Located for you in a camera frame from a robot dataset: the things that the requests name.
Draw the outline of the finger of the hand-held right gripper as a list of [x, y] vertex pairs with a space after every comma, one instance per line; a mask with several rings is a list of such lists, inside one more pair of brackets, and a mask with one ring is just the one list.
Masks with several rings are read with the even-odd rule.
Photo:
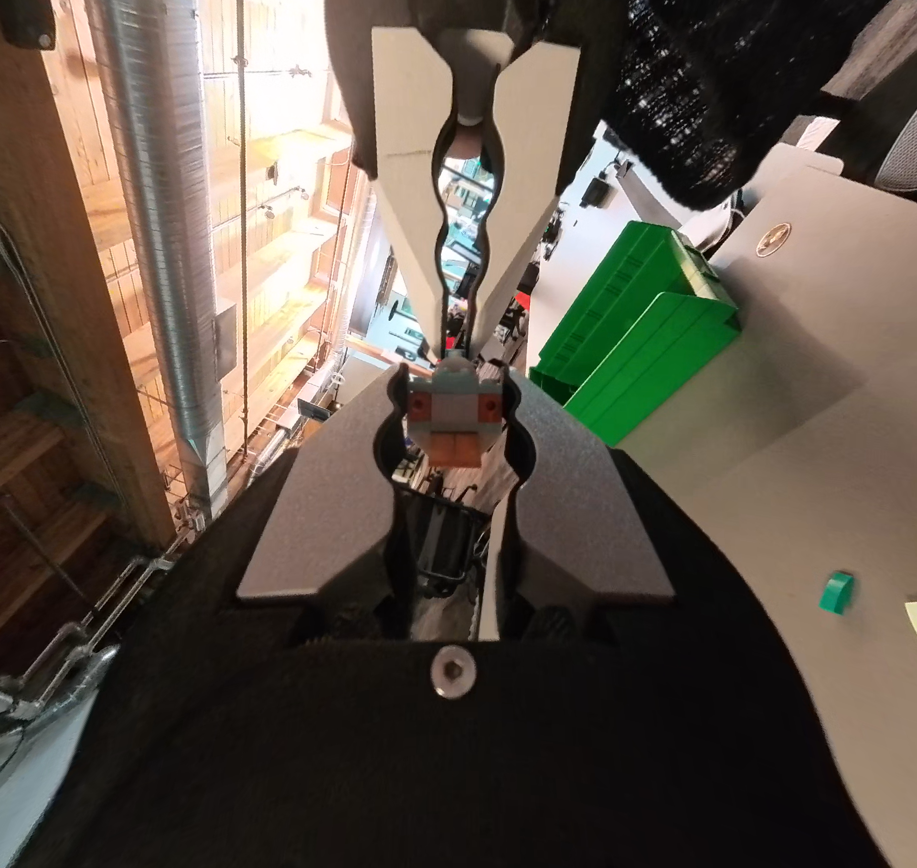
[[438, 177], [456, 122], [454, 75], [413, 27], [374, 26], [372, 57], [373, 191], [416, 320], [441, 358], [448, 311], [441, 249], [448, 222]]
[[556, 206], [578, 68], [578, 48], [540, 41], [496, 79], [490, 121], [502, 162], [483, 223], [487, 259], [475, 291], [471, 355], [494, 334]]

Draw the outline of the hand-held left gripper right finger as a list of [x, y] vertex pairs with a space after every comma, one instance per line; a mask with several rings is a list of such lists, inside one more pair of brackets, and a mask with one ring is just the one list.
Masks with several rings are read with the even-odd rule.
[[609, 448], [507, 370], [503, 456], [517, 477], [492, 536], [497, 602], [671, 602], [675, 590]]

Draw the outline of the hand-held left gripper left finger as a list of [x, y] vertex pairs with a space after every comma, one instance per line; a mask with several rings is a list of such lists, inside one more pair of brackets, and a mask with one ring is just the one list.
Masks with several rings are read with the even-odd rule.
[[391, 367], [302, 443], [237, 586], [239, 601], [378, 605], [395, 596], [386, 552], [408, 384], [407, 366]]

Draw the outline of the small multicoloured lego model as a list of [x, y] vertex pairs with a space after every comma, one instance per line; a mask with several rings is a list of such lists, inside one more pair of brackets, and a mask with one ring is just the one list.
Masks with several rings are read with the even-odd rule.
[[409, 377], [405, 419], [431, 467], [479, 469], [502, 432], [502, 376], [482, 379], [459, 349], [449, 350], [430, 378]]

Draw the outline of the small green lego piece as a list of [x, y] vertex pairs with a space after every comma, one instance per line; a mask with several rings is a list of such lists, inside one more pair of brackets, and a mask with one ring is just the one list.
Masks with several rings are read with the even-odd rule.
[[820, 610], [842, 616], [850, 607], [856, 589], [856, 578], [844, 571], [834, 571], [828, 576], [819, 598]]

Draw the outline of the green plastic bin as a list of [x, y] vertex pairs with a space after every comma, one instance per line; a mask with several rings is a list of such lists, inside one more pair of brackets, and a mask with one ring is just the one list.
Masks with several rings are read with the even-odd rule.
[[629, 222], [528, 377], [614, 447], [739, 333], [735, 302], [687, 237]]

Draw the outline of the grey mesh office chair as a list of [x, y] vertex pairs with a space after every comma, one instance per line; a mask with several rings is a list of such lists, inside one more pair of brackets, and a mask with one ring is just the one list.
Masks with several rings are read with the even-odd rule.
[[901, 130], [880, 163], [872, 186], [912, 201], [916, 200], [916, 124]]

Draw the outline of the silver ventilation duct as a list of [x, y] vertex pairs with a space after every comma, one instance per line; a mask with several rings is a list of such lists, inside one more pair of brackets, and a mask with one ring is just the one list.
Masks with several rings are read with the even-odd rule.
[[227, 503], [197, 0], [90, 0], [96, 62], [186, 495]]

